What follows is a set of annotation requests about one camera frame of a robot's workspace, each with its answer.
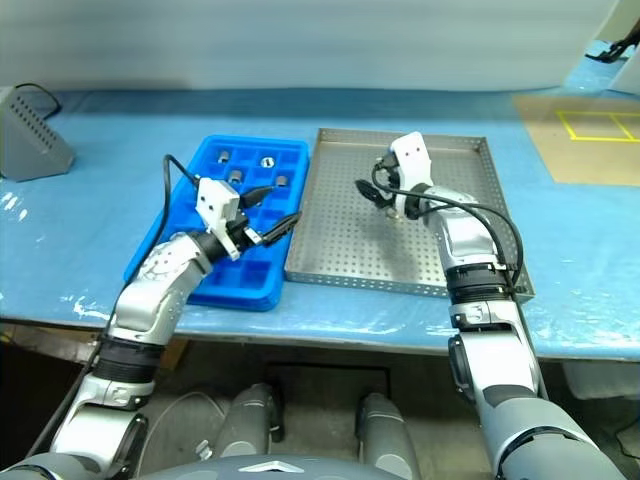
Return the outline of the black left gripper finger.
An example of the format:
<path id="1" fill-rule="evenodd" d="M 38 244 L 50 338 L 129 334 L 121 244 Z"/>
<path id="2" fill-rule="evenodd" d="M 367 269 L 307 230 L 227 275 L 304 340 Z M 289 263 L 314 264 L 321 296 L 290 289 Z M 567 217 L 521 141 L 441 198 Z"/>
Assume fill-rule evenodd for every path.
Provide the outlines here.
<path id="1" fill-rule="evenodd" d="M 269 247 L 290 234 L 295 229 L 301 216 L 301 212 L 296 212 L 283 217 L 270 230 L 261 235 L 261 245 Z"/>
<path id="2" fill-rule="evenodd" d="M 240 195 L 241 207 L 254 207 L 260 205 L 273 191 L 272 186 L 256 187 Z"/>

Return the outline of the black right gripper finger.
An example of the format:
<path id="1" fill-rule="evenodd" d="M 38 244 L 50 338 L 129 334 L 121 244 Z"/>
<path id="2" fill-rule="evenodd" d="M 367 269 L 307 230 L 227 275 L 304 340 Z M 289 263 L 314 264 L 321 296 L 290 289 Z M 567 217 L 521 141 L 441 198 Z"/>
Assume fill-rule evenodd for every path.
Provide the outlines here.
<path id="1" fill-rule="evenodd" d="M 384 197 L 380 191 L 367 180 L 356 180 L 354 182 L 358 192 L 372 203 L 383 203 Z"/>

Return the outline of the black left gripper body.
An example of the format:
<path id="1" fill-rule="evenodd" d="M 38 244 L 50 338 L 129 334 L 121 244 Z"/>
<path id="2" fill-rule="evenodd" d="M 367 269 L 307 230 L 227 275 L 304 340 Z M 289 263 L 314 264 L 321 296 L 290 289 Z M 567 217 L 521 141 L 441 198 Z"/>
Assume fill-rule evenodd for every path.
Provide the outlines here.
<path id="1" fill-rule="evenodd" d="M 226 223 L 226 232 L 239 252 L 263 243 L 263 237 L 251 227 L 248 216 L 242 210 L 238 210 L 236 217 Z"/>

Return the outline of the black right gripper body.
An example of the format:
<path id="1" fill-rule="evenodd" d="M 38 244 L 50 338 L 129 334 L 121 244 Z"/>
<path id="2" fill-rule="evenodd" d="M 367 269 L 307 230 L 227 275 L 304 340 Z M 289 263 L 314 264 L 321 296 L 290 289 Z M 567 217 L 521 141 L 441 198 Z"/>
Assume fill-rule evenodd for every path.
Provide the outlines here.
<path id="1" fill-rule="evenodd" d="M 387 174 L 385 183 L 381 183 L 378 175 Z M 374 165 L 374 185 L 379 191 L 375 205 L 378 209 L 394 208 L 396 192 L 400 189 L 399 162 L 394 153 L 387 153 L 377 160 Z"/>

